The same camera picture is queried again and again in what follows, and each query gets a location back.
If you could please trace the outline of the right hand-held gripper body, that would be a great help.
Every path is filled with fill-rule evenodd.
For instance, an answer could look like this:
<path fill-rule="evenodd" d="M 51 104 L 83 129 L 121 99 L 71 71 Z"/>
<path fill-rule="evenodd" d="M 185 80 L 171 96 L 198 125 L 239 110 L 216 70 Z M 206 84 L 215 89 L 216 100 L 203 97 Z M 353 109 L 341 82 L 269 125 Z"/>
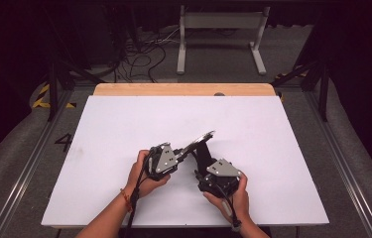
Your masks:
<path fill-rule="evenodd" d="M 240 172 L 225 159 L 215 160 L 202 175 L 204 182 L 198 182 L 197 185 L 200 191 L 224 198 L 238 189 Z"/>

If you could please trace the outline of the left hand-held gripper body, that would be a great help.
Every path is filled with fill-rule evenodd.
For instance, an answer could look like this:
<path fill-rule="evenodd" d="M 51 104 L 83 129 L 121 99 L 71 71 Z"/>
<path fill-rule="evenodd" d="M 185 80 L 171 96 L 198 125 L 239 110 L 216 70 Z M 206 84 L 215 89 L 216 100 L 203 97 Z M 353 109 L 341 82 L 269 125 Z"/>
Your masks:
<path fill-rule="evenodd" d="M 163 143 L 152 147 L 145 158 L 144 168 L 147 177 L 152 180 L 161 180 L 178 168 L 178 160 L 170 143 Z"/>

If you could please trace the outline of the black cloth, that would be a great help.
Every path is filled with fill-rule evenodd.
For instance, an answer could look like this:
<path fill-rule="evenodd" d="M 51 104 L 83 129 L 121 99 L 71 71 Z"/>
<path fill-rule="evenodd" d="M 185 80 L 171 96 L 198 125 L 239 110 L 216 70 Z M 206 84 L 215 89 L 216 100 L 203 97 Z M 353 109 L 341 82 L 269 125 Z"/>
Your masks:
<path fill-rule="evenodd" d="M 197 144 L 195 160 L 197 163 L 197 170 L 201 174 L 206 173 L 207 168 L 215 162 L 215 159 L 211 156 L 205 142 Z"/>

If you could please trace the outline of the person's right hand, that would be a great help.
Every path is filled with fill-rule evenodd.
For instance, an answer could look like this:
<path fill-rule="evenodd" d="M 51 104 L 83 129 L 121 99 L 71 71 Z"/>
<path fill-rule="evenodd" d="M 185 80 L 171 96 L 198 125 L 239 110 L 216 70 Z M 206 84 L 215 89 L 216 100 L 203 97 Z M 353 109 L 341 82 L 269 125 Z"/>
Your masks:
<path fill-rule="evenodd" d="M 246 191 L 247 186 L 247 177 L 241 172 L 239 177 L 239 186 L 238 189 L 232 194 L 229 198 L 233 204 L 235 214 L 238 220 L 241 221 L 242 225 L 250 224 L 252 219 L 249 214 L 249 195 Z M 232 223 L 232 217 L 227 213 L 227 209 L 223 206 L 224 200 L 218 198 L 211 193 L 204 192 L 203 196 L 216 208 L 219 209 L 223 217 L 229 222 Z"/>

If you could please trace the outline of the person's left hand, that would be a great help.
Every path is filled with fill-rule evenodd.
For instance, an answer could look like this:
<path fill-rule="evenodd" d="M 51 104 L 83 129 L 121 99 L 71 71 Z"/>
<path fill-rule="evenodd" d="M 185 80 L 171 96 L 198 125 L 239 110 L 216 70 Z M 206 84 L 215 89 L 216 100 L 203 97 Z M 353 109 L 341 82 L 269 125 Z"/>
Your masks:
<path fill-rule="evenodd" d="M 150 194 L 154 189 L 165 185 L 169 179 L 170 175 L 164 176 L 158 181 L 147 178 L 145 172 L 142 171 L 145 158 L 149 155 L 148 150 L 141 150 L 138 154 L 137 161 L 133 164 L 131 171 L 129 173 L 127 183 L 124 187 L 124 191 L 131 195 L 133 193 L 136 185 L 139 186 L 139 197 L 145 197 Z"/>

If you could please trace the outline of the white board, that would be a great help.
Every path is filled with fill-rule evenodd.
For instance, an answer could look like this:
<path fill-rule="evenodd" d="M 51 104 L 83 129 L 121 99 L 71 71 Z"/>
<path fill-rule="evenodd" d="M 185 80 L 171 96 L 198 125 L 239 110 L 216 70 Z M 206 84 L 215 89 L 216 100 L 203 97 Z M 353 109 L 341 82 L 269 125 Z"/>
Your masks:
<path fill-rule="evenodd" d="M 125 185 L 141 149 L 183 148 L 212 132 L 211 155 L 247 178 L 260 225 L 318 225 L 328 217 L 276 96 L 91 96 L 43 225 L 88 224 Z"/>

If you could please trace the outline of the wooden table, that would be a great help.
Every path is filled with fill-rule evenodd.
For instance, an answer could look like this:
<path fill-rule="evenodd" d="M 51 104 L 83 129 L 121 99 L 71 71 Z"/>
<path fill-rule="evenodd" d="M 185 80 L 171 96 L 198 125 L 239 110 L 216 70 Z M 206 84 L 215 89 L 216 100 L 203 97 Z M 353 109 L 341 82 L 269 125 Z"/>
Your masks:
<path fill-rule="evenodd" d="M 99 83 L 99 96 L 275 96 L 269 83 Z"/>

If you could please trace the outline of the yellow and black floor tape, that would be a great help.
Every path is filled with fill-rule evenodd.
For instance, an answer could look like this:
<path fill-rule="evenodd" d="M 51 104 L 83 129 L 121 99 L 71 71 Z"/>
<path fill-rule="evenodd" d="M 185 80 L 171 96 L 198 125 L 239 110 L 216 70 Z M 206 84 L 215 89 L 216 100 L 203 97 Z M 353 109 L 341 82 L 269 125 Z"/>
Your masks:
<path fill-rule="evenodd" d="M 44 101 L 44 98 L 47 92 L 49 91 L 49 89 L 50 89 L 50 85 L 48 83 L 45 83 L 42 89 L 40 90 L 39 95 L 37 96 L 37 98 L 35 99 L 33 103 L 33 108 L 50 108 L 51 107 L 50 102 Z"/>
<path fill-rule="evenodd" d="M 275 76 L 275 82 L 279 79 L 281 79 L 282 77 L 286 76 L 287 74 L 286 73 L 279 73 Z M 307 76 L 307 72 L 302 72 L 300 73 L 299 75 L 295 76 L 295 77 L 306 77 Z M 281 91 L 277 91 L 277 95 L 279 96 L 281 102 L 284 102 L 284 95 Z"/>

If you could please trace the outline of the black metal stand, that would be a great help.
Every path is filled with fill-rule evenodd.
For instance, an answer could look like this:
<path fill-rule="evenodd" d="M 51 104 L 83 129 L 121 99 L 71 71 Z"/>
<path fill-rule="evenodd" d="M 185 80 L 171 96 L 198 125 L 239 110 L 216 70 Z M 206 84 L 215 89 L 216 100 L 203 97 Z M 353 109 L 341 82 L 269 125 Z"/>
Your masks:
<path fill-rule="evenodd" d="M 318 20 L 313 26 L 311 33 L 303 46 L 303 49 L 292 71 L 281 79 L 271 82 L 273 87 L 288 82 L 302 72 L 307 72 L 300 87 L 303 91 L 313 91 L 319 84 L 318 112 L 324 121 L 326 118 L 326 103 L 328 94 L 328 69 L 327 62 L 332 55 L 332 42 L 329 31 L 331 23 L 327 20 Z"/>
<path fill-rule="evenodd" d="M 71 71 L 77 73 L 79 78 L 95 84 L 103 83 L 103 80 L 81 69 L 69 58 L 69 53 L 62 45 L 61 37 L 49 15 L 49 11 L 45 8 L 41 8 L 41 11 L 44 14 L 41 36 L 49 67 L 48 85 L 50 87 L 51 105 L 49 120 L 53 121 L 60 110 L 65 107 L 65 104 L 59 101 L 59 87 L 62 88 L 63 92 L 71 91 L 75 87 L 76 77 L 70 74 Z"/>

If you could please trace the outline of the aluminium floor rail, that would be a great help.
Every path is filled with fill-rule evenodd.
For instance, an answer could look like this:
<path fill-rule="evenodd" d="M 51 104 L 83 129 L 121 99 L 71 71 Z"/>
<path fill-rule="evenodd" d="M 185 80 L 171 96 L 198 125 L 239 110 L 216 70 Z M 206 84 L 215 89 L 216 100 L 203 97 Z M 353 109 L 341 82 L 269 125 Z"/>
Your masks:
<path fill-rule="evenodd" d="M 33 152 L 31 153 L 28 161 L 25 163 L 21 173 L 18 176 L 18 179 L 12 186 L 12 190 L 0 211 L 0 238 L 7 229 L 14 213 L 17 210 L 17 207 L 19 206 L 19 203 L 25 194 L 25 191 L 29 186 L 29 183 L 39 164 L 40 158 L 45 151 L 46 144 L 50 139 L 56 125 L 58 124 L 58 121 L 61 118 L 63 110 L 70 100 L 71 95 L 71 90 L 64 90 L 62 92 L 61 98 L 58 100 L 59 109 L 55 113 L 53 119 L 46 123 L 37 143 L 35 144 Z"/>
<path fill-rule="evenodd" d="M 328 146 L 331 149 L 333 163 L 338 170 L 367 235 L 369 238 L 372 238 L 372 210 L 364 196 L 364 193 L 347 163 L 329 124 L 324 121 L 319 114 L 318 103 L 316 102 L 314 94 L 312 92 L 305 92 L 305 99 L 314 114 L 315 120 L 317 121 Z"/>

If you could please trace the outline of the grey metal table frame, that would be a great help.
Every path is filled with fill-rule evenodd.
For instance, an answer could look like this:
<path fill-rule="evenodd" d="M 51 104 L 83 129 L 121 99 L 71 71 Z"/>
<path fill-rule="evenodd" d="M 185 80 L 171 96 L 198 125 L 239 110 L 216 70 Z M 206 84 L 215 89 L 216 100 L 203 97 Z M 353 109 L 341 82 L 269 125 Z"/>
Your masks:
<path fill-rule="evenodd" d="M 270 8 L 256 12 L 188 12 L 184 5 L 180 10 L 180 46 L 177 74 L 186 72 L 186 29 L 253 29 L 256 38 L 249 43 L 254 63 L 261 75 L 267 70 L 264 66 L 259 47 L 269 18 Z"/>

